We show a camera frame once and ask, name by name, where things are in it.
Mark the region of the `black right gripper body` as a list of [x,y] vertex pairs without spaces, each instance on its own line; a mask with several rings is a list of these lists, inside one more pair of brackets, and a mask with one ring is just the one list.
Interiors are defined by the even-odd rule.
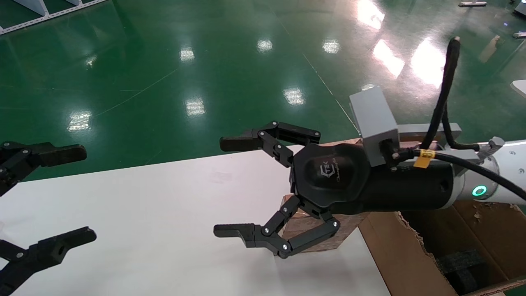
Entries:
[[449,204],[453,184],[447,164],[372,167],[360,144],[309,144],[292,159],[291,191],[315,215],[437,210]]

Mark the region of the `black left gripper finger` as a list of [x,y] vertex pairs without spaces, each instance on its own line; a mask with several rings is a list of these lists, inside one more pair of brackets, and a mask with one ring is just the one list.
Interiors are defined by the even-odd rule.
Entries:
[[21,144],[3,142],[0,145],[0,195],[28,177],[38,167],[54,167],[87,158],[84,146],[56,147],[50,142]]
[[70,249],[91,243],[97,234],[89,227],[69,231],[23,249],[6,240],[0,242],[0,256],[8,263],[0,271],[0,294],[10,296],[33,274],[59,265]]

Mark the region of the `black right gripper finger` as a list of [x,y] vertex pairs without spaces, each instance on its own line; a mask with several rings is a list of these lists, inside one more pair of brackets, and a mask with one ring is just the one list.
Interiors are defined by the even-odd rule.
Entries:
[[[281,237],[279,232],[299,209],[323,223],[293,238]],[[292,195],[265,225],[217,224],[214,225],[214,235],[218,238],[239,237],[246,248],[266,248],[274,255],[287,259],[332,238],[339,229],[340,221],[328,210],[317,208],[303,197]]]
[[293,167],[294,153],[282,142],[307,146],[319,144],[321,133],[301,126],[272,121],[259,128],[245,131],[237,137],[221,137],[220,149],[224,152],[263,150],[284,167]]

